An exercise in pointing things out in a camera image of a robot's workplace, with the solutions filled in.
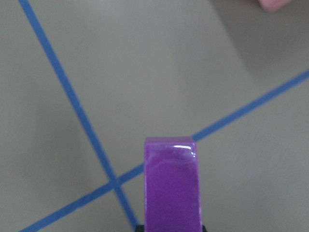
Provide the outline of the left gripper finger pad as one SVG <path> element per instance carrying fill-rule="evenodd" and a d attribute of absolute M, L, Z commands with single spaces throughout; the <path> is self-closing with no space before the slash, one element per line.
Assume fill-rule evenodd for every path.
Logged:
<path fill-rule="evenodd" d="M 207 232 L 207 229 L 204 225 L 202 226 L 202 231 Z M 137 225 L 135 227 L 135 232 L 144 232 L 144 225 Z"/>

